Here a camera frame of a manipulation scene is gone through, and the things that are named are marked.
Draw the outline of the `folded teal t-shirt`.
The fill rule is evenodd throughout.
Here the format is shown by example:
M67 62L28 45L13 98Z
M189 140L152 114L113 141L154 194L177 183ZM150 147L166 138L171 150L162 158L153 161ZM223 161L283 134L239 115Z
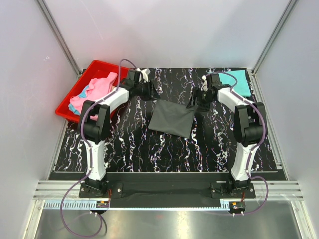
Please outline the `folded teal t-shirt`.
M228 74L219 73L220 81L223 84L228 84L230 86L233 86L235 84L235 79L232 76L234 76L237 79L237 84L234 87L234 90L236 93L243 97L250 97L251 91L248 84L248 81L246 79L246 70L235 70L235 71L229 71Z

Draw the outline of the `dark grey t-shirt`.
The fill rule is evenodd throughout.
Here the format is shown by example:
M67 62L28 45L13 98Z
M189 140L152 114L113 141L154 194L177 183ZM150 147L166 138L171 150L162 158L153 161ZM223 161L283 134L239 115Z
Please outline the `dark grey t-shirt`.
M148 128L151 130L190 138L194 121L195 107L158 100Z

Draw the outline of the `right aluminium frame post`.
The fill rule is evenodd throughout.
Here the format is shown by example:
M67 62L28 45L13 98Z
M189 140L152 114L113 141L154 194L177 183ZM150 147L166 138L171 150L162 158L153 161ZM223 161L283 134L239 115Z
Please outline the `right aluminium frame post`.
M257 74L258 70L260 69L260 67L262 66L263 62L265 61L268 53L270 52L270 50L272 49L274 43L276 42L278 36L280 35L281 31L283 30L286 22L288 21L290 15L292 14L294 8L296 7L296 5L298 4L298 0L289 0L287 6L285 7L281 17L279 18L274 30L272 31L265 47L263 48L256 64L254 65L254 67L252 68L252 73L254 75Z

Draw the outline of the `pink t-shirt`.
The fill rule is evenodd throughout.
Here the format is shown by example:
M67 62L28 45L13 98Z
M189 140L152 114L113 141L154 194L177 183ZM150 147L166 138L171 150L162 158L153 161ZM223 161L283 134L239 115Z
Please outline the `pink t-shirt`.
M113 89L113 83L116 80L118 74L111 72L107 77L93 78L89 82L89 88L87 89L86 100L97 101L105 97Z

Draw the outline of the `red plastic bin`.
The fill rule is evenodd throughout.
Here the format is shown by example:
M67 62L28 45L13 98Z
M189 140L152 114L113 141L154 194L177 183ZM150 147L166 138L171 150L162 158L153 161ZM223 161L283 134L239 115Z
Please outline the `red plastic bin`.
M58 116L78 122L85 100L98 100L118 82L118 65L94 60L55 110Z

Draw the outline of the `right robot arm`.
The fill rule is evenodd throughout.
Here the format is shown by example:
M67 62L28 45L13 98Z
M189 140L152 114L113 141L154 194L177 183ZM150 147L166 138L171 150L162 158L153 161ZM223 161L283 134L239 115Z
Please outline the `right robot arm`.
M187 108L197 106L199 111L206 112L212 102L218 101L234 113L233 134L237 141L236 156L229 179L221 186L219 193L227 193L235 198L249 191L253 158L268 133L266 111L262 102L250 101L235 91L238 83L236 77L224 72L224 75L231 76L235 80L231 86L221 82L220 74L221 72L212 72L202 77L202 86L192 90Z

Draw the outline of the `aluminium cross rail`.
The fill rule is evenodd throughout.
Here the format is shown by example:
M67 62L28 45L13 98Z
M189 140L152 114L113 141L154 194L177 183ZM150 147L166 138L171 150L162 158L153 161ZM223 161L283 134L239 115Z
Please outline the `aluminium cross rail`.
M81 198L72 181L41 181L24 238L316 239L298 182L253 181L239 195L223 181L114 180L102 197Z

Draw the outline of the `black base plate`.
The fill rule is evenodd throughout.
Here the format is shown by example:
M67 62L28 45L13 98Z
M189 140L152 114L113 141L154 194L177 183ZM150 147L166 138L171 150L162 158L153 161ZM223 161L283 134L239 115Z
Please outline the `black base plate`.
M254 186L243 195L220 194L229 173L108 173L110 194L97 197L79 192L81 198L110 198L112 208L169 209L212 208L221 199L256 197Z

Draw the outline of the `left aluminium frame post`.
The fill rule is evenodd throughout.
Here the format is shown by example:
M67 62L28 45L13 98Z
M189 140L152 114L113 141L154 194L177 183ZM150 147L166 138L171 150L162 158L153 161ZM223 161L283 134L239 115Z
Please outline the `left aluminium frame post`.
M42 12L44 18L46 19L53 35L55 36L60 48L62 49L65 57L67 58L71 68L73 69L73 71L75 72L75 74L79 77L81 75L82 70L79 68L75 58L73 57L46 1L44 0L35 0L35 2L37 3L40 11Z

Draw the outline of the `aluminium frame post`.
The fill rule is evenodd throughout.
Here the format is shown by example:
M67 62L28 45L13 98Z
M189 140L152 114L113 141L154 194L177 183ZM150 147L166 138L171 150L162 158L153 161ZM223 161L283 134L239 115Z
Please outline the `aluminium frame post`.
M35 0L35 2L37 3L40 11L42 12L44 18L46 19L53 35L55 36L60 48L62 49L65 57L67 58L71 68L73 69L73 71L75 72L75 74L79 77L81 75L82 70L79 68L75 58L73 57L46 1L44 0Z
M296 7L296 5L298 4L298 0L289 0L287 6L285 7L281 17L279 18L274 30L272 31L265 47L263 48L256 64L254 65L254 67L252 68L252 73L254 75L257 74L258 70L260 69L260 67L262 66L263 62L265 61L268 53L270 52L270 50L272 49L274 43L276 42L278 36L280 35L281 31L283 30L286 22L288 21L290 15L292 14L294 8Z

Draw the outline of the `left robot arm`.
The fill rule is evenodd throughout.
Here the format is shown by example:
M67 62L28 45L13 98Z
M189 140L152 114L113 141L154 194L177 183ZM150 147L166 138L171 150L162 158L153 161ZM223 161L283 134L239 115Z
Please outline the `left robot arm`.
M80 181L81 193L96 197L110 194L104 146L111 130L111 112L133 97L140 97L144 101L160 98L153 82L149 80L149 73L149 69L129 70L111 92L97 100L86 100L83 103L78 131L86 147L87 170Z

